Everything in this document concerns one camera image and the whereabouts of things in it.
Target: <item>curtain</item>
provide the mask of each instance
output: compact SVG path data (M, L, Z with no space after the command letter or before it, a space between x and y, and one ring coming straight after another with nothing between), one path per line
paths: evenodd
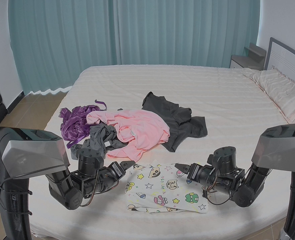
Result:
M122 64L230 66L256 44L260 0L117 0Z
M90 66L229 67L256 43L260 0L9 0L23 90L71 86Z
M11 47L24 93L73 85L117 64L113 0L9 0Z

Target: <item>pink shirt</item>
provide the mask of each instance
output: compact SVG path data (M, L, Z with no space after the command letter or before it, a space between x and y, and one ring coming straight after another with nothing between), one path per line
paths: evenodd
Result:
M117 138L128 142L123 148L107 152L107 157L125 158L137 162L143 152L156 144L169 140L169 127L157 114L142 110L120 110L113 114L107 111L92 111L86 116L88 124L95 125L100 121L115 127Z

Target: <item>bed sheet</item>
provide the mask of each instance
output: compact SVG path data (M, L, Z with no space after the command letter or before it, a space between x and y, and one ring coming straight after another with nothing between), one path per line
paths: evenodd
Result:
M286 120L266 94L243 75L245 70L250 69L177 65L90 67L71 87L46 130L60 136L60 108L71 110L93 104L97 99L106 103L109 112L140 109L143 98L152 91L182 107L190 107L192 116L205 116L208 136L185 139L175 153L157 145L143 154L139 164L156 159L160 163L204 165L217 148L235 146L237 166L248 169L260 134L268 127L286 124ZM69 150L67 154L69 170L76 170L77 161L71 159ZM122 160L105 158L104 165ZM46 177L39 176L30 179L30 225L36 234L60 240L238 239L286 216L290 176L290 172L273 170L250 207L241 208L231 201L221 206L209 204L206 214L127 211L127 176L113 191L95 196L91 205L67 210L49 194ZM213 202L224 199L223 194L212 196Z

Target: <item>white label sticker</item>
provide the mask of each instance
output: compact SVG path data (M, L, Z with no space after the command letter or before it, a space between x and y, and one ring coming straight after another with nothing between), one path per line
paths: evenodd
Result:
M192 179L195 178L196 173L197 173L197 171L199 170L199 167L200 167L199 165L197 165L197 166L195 167L195 170L194 170L193 175L192 175Z
M115 164L112 164L112 167L114 169L114 171L117 173L117 175L119 175L120 177L122 176L120 170L117 168L117 166Z
M136 134L132 130L131 130L131 134L136 138Z

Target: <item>black baseboard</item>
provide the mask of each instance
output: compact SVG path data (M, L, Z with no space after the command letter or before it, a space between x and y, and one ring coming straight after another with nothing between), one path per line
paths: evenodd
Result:
M11 103L11 105L7 108L7 113L10 114L12 110L18 105L18 103L21 101L21 99L24 98L24 92L21 92L18 97Z

